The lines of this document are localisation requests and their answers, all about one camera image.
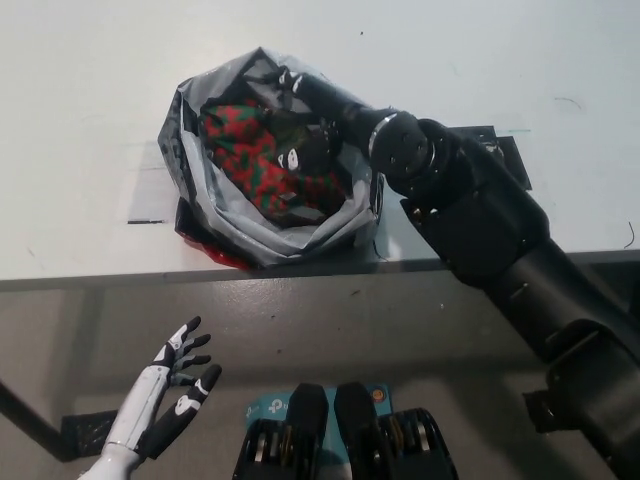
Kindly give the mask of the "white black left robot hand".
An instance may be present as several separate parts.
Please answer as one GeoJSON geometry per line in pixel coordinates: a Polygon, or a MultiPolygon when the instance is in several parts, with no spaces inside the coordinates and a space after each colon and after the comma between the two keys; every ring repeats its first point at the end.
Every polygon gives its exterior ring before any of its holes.
{"type": "Polygon", "coordinates": [[[209,355],[192,350],[209,334],[195,336],[201,318],[183,324],[138,376],[121,405],[104,447],[122,448],[140,461],[157,459],[187,428],[222,373],[209,355]]]}

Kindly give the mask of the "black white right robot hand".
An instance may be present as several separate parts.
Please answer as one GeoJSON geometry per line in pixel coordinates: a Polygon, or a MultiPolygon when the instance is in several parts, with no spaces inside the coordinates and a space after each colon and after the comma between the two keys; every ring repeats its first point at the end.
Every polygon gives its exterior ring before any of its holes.
{"type": "Polygon", "coordinates": [[[280,68],[276,83],[284,93],[301,100],[314,114],[334,124],[343,139],[358,148],[372,164],[375,138],[397,116],[396,111],[370,108],[314,75],[287,67],[280,68]]]}

